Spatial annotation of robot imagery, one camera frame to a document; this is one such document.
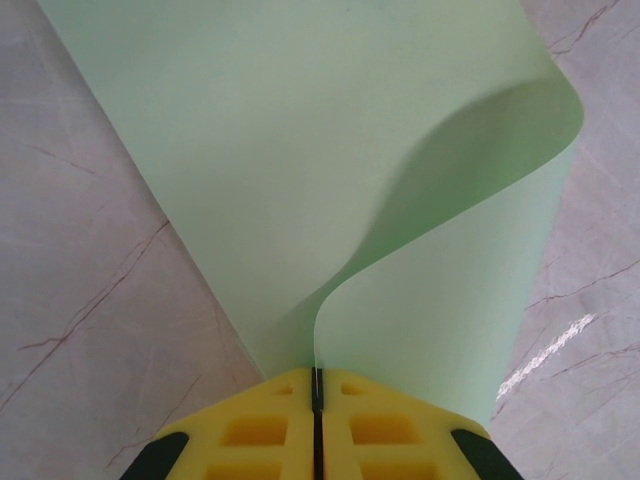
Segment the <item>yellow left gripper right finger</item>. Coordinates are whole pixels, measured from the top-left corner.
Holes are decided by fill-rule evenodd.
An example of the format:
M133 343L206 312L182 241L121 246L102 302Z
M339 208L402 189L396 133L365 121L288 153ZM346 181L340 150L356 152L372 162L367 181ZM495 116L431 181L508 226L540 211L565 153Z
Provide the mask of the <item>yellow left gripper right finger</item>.
M321 479L520 479L477 422L340 369L319 371Z

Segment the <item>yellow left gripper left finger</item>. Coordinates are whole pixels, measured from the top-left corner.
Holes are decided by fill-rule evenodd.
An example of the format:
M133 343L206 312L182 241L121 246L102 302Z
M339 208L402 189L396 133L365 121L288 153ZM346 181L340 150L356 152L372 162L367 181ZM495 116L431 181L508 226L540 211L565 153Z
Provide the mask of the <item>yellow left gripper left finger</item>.
M315 479L312 370L295 369L163 427L123 479Z

